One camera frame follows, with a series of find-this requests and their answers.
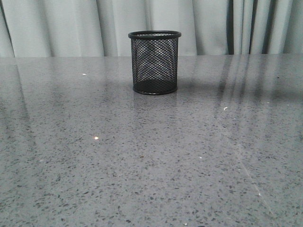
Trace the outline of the grey pleated curtain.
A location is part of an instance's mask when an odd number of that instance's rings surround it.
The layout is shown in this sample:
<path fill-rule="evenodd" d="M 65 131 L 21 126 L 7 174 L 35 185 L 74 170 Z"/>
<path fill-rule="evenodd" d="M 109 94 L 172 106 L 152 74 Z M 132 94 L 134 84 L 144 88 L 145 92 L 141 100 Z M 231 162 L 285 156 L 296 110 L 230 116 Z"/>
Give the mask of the grey pleated curtain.
<path fill-rule="evenodd" d="M 175 30 L 180 55 L 303 51 L 300 0 L 3 0 L 1 57 L 128 56 L 128 34 Z"/>

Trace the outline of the black mesh pen cup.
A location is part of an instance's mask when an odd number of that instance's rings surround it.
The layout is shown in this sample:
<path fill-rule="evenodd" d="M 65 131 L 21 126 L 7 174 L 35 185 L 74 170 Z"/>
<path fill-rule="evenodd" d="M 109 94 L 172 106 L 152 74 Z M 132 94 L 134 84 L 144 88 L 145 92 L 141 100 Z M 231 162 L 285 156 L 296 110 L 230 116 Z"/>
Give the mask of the black mesh pen cup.
<path fill-rule="evenodd" d="M 178 40 L 181 32 L 149 30 L 130 32 L 133 90 L 165 95 L 178 88 Z"/>

